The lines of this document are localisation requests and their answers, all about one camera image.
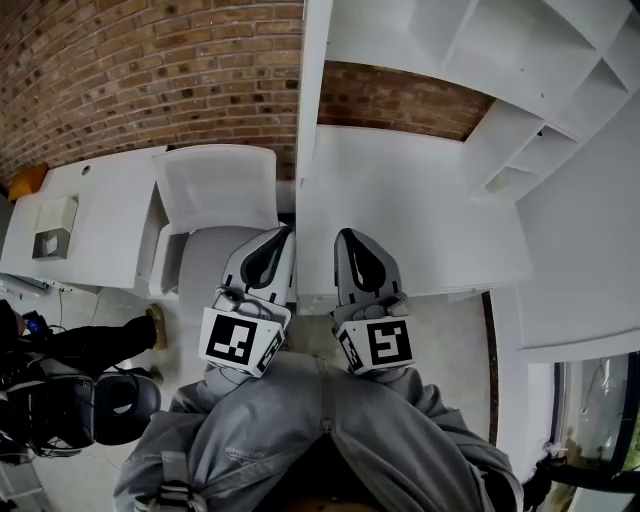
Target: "tissue box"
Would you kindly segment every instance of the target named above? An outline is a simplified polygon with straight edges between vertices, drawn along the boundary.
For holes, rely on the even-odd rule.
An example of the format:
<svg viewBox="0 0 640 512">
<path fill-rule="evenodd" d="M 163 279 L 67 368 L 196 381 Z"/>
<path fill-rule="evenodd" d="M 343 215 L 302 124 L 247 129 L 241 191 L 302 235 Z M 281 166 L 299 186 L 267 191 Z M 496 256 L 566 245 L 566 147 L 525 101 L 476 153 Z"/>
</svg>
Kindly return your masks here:
<svg viewBox="0 0 640 512">
<path fill-rule="evenodd" d="M 33 259 L 60 260 L 67 257 L 77 210 L 78 203 L 71 197 L 61 197 L 40 205 L 33 240 Z"/>
</svg>

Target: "orange object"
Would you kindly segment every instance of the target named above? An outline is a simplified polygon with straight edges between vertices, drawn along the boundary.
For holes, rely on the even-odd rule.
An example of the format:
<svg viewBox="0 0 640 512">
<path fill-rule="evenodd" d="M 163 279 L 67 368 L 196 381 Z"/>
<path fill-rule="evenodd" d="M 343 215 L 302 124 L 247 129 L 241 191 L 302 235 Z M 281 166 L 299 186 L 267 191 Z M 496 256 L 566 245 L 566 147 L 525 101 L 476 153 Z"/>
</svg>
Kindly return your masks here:
<svg viewBox="0 0 640 512">
<path fill-rule="evenodd" d="M 23 196 L 35 194 L 40 190 L 40 186 L 48 170 L 49 167 L 47 164 L 42 163 L 24 169 L 16 174 L 11 183 L 11 187 L 9 187 L 9 201 L 15 201 Z"/>
</svg>

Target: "hand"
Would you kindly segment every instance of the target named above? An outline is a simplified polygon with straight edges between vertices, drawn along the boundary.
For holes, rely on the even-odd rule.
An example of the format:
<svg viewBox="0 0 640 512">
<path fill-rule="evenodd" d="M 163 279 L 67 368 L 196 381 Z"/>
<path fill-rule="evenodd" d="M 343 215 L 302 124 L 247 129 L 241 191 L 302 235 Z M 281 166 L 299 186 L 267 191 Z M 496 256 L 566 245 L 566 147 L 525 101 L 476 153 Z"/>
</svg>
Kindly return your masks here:
<svg viewBox="0 0 640 512">
<path fill-rule="evenodd" d="M 26 324 L 24 323 L 24 318 L 22 318 L 22 316 L 20 316 L 15 311 L 13 313 L 16 315 L 16 325 L 18 326 L 18 336 L 22 336 L 25 329 L 27 328 Z"/>
</svg>

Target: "shelf compartment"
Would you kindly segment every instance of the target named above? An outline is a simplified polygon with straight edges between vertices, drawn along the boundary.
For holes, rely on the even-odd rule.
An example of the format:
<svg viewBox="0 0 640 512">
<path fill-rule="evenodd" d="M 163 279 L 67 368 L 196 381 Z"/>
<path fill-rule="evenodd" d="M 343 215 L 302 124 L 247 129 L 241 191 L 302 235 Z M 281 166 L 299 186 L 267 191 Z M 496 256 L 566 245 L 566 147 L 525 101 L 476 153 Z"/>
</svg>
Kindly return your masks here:
<svg viewBox="0 0 640 512">
<path fill-rule="evenodd" d="M 540 117 L 497 100 L 464 143 L 461 171 L 469 195 L 489 182 L 544 125 Z"/>
<path fill-rule="evenodd" d="M 477 198 L 516 202 L 537 187 L 542 178 L 532 172 L 505 167 L 476 195 Z"/>
<path fill-rule="evenodd" d="M 629 0 L 545 0 L 598 50 L 613 42 L 632 10 Z"/>
<path fill-rule="evenodd" d="M 639 55 L 640 15 L 634 11 L 606 55 L 607 63 L 629 92 L 634 92 L 640 86 Z"/>
<path fill-rule="evenodd" d="M 545 126 L 522 151 L 514 155 L 509 165 L 521 171 L 548 176 L 568 160 L 577 149 L 577 142 Z"/>
<path fill-rule="evenodd" d="M 624 84 L 601 60 L 562 106 L 558 117 L 584 141 L 602 128 L 629 96 Z"/>
<path fill-rule="evenodd" d="M 541 0 L 480 0 L 445 72 L 532 112 L 558 106 L 597 52 Z"/>
<path fill-rule="evenodd" d="M 475 0 L 335 0 L 327 60 L 439 76 Z"/>
</svg>

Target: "gray sleeve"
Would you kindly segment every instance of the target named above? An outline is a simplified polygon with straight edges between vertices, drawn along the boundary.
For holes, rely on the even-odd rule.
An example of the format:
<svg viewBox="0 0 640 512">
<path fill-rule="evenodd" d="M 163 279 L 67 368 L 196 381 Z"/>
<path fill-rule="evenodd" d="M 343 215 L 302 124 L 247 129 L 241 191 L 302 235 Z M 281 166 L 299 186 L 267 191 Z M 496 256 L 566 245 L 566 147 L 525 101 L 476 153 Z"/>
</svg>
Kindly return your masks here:
<svg viewBox="0 0 640 512">
<path fill-rule="evenodd" d="M 153 416 L 122 465 L 114 491 L 116 510 L 130 512 L 138 499 L 147 502 L 155 496 L 164 483 L 162 452 L 188 454 L 208 413 L 248 378 L 238 372 L 212 368 L 203 380 L 180 388 L 169 411 Z"/>
<path fill-rule="evenodd" d="M 509 457 L 469 430 L 458 409 L 446 407 L 440 390 L 423 386 L 414 368 L 402 368 L 373 375 L 370 380 L 383 384 L 403 396 L 411 405 L 432 420 L 458 447 L 462 455 L 481 471 L 495 472 L 510 485 L 518 510 L 522 510 L 522 485 L 513 475 Z"/>
</svg>

